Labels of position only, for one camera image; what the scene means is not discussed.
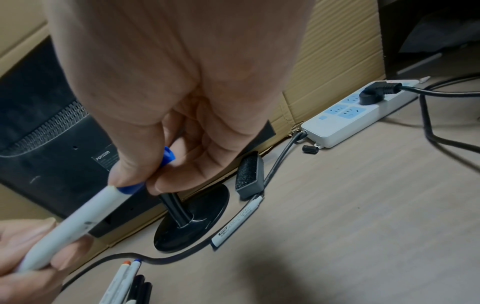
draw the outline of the ventilation grille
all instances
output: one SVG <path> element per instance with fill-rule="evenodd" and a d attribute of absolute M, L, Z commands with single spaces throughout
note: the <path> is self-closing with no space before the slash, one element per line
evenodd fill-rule
<path fill-rule="evenodd" d="M 30 134 L 1 151 L 0 157 L 16 157 L 29 153 L 60 136 L 88 115 L 87 110 L 75 100 Z"/>

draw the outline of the desk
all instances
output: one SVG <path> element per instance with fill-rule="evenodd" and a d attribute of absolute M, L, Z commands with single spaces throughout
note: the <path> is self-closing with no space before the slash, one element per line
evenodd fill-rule
<path fill-rule="evenodd" d="M 428 100 L 437 135 L 480 145 L 480 100 Z M 264 158 L 266 171 L 284 145 Z M 229 206 L 212 231 L 243 205 L 234 184 L 225 183 Z M 162 256 L 156 227 L 100 257 Z M 92 270 L 55 303 L 97 303 L 121 262 Z M 317 155 L 295 146 L 260 208 L 218 251 L 140 273 L 153 283 L 152 304 L 478 304 L 480 175 L 424 138 L 413 102 Z"/>

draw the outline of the blue marker cap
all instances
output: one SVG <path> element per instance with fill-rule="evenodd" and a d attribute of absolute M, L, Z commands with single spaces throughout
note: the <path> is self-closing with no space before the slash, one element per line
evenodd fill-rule
<path fill-rule="evenodd" d="M 161 160 L 160 168 L 166 166 L 167 164 L 173 162 L 175 160 L 175 155 L 174 153 L 170 150 L 169 147 L 165 147 L 165 150 L 163 151 L 163 159 Z M 145 183 L 140 183 L 137 185 L 132 185 L 132 186 L 126 186 L 126 187 L 120 187 L 117 188 L 121 193 L 123 194 L 129 194 L 132 195 L 145 187 Z"/>

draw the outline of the gray eraser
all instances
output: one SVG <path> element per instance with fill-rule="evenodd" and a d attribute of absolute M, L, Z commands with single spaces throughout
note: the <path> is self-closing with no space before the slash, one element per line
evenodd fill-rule
<path fill-rule="evenodd" d="M 247 154 L 240 161 L 236 173 L 235 191 L 241 199 L 247 199 L 264 190 L 264 160 L 257 151 Z"/>

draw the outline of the power strip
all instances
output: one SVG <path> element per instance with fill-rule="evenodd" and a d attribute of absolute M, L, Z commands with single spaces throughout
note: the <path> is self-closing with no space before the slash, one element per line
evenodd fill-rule
<path fill-rule="evenodd" d="M 402 85 L 411 87 L 420 83 L 418 80 L 385 82 L 401 82 Z M 362 106 L 359 104 L 360 92 L 372 83 L 304 122 L 301 128 L 308 133 L 308 138 L 319 148 L 331 148 L 417 97 L 415 93 L 402 91 L 398 94 L 385 95 L 385 99 L 377 104 Z"/>

